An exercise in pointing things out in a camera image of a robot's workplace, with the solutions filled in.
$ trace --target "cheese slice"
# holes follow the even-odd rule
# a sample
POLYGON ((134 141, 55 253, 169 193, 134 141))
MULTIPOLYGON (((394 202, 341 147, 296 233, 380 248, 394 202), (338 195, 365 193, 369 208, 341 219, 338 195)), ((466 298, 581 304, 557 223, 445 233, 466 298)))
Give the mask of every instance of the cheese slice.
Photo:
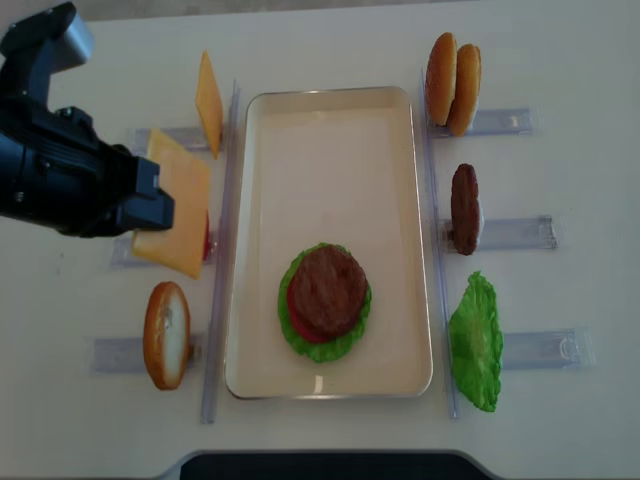
POLYGON ((198 278, 202 268, 211 170, 160 130, 149 135, 147 158, 160 165, 159 186, 175 202, 173 227, 137 231, 131 251, 155 263, 198 278))
POLYGON ((213 158, 218 158, 220 140, 222 138, 222 99, 220 98, 216 76, 213 74, 211 60, 206 50, 202 52, 202 60, 200 61, 196 108, 200 115, 202 128, 204 128, 204 133, 209 141, 209 148, 213 153, 213 158))

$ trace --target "green lettuce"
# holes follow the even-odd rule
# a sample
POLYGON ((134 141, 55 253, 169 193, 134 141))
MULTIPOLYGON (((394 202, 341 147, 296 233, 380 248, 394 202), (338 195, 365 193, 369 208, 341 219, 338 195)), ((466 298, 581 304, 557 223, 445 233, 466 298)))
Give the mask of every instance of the green lettuce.
POLYGON ((480 272, 469 277, 469 286, 449 321, 449 338, 458 390, 480 410, 495 412, 503 338, 496 291, 480 272))
MULTIPOLYGON (((298 332, 296 332, 295 328, 293 328, 291 318, 289 317, 289 306, 287 305, 287 289, 289 288, 289 283, 291 283, 291 280, 293 279, 293 276, 298 270, 300 262, 302 262, 305 255, 308 255, 320 247, 326 247, 327 245, 330 244, 319 243, 315 247, 305 250, 298 255, 293 262, 291 262, 291 266, 284 274, 284 277, 282 277, 280 288, 278 290, 278 316, 280 317, 280 326, 282 327, 284 338, 286 338, 289 345, 291 345, 299 355, 306 355, 317 363, 333 362, 334 360, 338 360, 349 353, 353 348, 353 345, 362 337, 362 335, 364 335, 364 331, 367 326, 367 317, 369 316, 369 310, 371 310, 371 287, 367 282, 367 293, 365 295, 362 310, 360 310, 360 318, 358 319, 358 323, 356 323, 355 327, 353 327, 349 333, 327 343, 310 343, 302 338, 298 332)), ((351 255, 351 252, 346 248, 340 245, 335 246, 343 252, 351 255)))

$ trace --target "white tray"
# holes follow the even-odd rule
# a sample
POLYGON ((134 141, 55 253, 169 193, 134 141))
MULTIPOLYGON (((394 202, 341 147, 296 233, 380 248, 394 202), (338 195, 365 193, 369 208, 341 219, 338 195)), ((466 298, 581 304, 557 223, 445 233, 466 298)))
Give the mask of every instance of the white tray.
POLYGON ((278 93, 247 111, 225 379, 240 398, 415 396, 433 372, 411 104, 399 88, 278 93), (363 338, 316 364, 286 342, 280 280, 344 245, 373 293, 363 338))

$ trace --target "sesame-free bun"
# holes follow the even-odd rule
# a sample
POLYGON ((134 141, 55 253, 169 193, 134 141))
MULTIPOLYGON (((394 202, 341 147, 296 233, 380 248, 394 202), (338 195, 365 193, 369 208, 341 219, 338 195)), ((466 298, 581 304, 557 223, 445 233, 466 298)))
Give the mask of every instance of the sesame-free bun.
POLYGON ((456 92, 456 37, 446 32, 431 49, 427 64, 427 109, 436 125, 445 125, 456 92))
POLYGON ((189 358, 190 315, 182 289, 173 282, 153 289, 144 319, 144 364, 160 390, 175 390, 189 358))
POLYGON ((482 58, 475 45, 463 45, 458 50, 456 94, 451 104, 447 126, 455 136, 464 135, 473 122, 478 108, 482 80, 482 58))

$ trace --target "table surface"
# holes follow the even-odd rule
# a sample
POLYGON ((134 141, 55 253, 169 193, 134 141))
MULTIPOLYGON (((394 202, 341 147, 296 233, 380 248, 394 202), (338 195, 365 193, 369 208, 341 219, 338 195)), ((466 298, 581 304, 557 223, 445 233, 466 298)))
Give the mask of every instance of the table surface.
POLYGON ((114 271, 110 240, 3 219, 0 476, 150 477, 197 452, 299 449, 454 450, 505 477, 640 476, 639 15, 631 0, 504 1, 91 24, 94 56, 54 78, 50 106, 85 109, 113 143, 129 128, 198 125, 205 48, 225 101, 235 78, 245 106, 268 91, 396 85, 419 108, 435 39, 453 31, 479 45, 481 108, 528 105, 539 128, 436 145, 440 203, 456 166, 471 162, 487 217, 555 215, 564 243, 447 257, 449 295, 455 303, 481 268, 505 331, 586 326, 597 364, 505 372, 495 414, 462 400, 452 421, 432 298, 434 375, 419 398, 247 402, 221 385, 217 421, 201 425, 202 364, 160 393, 145 375, 88 374, 83 352, 87 337, 140 336, 148 294, 164 280, 182 285, 194 330, 206 331, 215 268, 199 281, 160 267, 114 271))

